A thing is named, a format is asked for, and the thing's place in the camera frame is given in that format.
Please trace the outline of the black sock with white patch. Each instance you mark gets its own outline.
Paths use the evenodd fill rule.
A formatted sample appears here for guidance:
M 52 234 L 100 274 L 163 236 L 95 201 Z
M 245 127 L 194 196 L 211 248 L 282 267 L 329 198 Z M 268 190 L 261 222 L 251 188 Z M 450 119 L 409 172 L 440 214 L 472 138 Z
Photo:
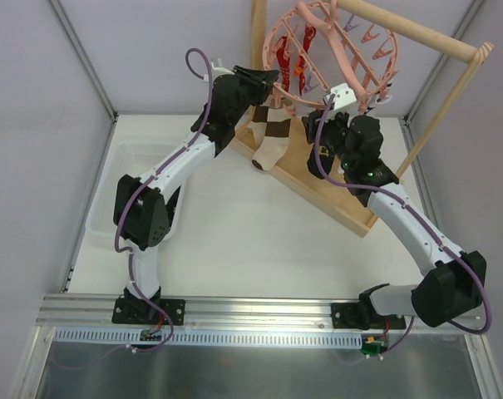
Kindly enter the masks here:
M 329 151 L 328 147 L 313 144 L 307 161 L 308 172 L 314 177 L 324 180 L 324 176 L 331 172 L 334 158 L 334 154 Z

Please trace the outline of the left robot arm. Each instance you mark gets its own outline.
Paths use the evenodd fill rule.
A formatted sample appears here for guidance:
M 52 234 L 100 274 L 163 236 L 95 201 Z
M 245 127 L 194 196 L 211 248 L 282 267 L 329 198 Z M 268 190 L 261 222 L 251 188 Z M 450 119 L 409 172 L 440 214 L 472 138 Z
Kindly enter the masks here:
M 185 182 L 227 147 L 244 113 L 266 101 L 278 78 L 276 70 L 236 68 L 210 80 L 209 99 L 183 143 L 143 175 L 120 178 L 113 214 L 114 245 L 116 252 L 129 255 L 129 281 L 115 302 L 112 322 L 183 323 L 176 306 L 160 298 L 158 246 L 175 222 Z

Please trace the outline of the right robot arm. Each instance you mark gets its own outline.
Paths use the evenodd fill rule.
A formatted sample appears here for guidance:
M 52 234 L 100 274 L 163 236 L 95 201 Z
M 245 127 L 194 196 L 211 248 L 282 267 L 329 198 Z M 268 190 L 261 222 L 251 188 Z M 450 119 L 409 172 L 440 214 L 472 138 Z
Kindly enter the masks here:
M 443 323 L 456 326 L 458 317 L 487 305 L 485 258 L 452 243 L 408 199 L 398 177 L 381 159 L 378 119 L 351 118 L 344 112 L 325 119 L 322 111 L 313 111 L 302 123 L 312 146 L 308 171 L 328 180 L 337 160 L 342 187 L 395 234 L 422 275 L 417 285 L 385 283 L 362 292 L 359 328 L 377 328 L 391 315 L 418 317 L 433 328 Z

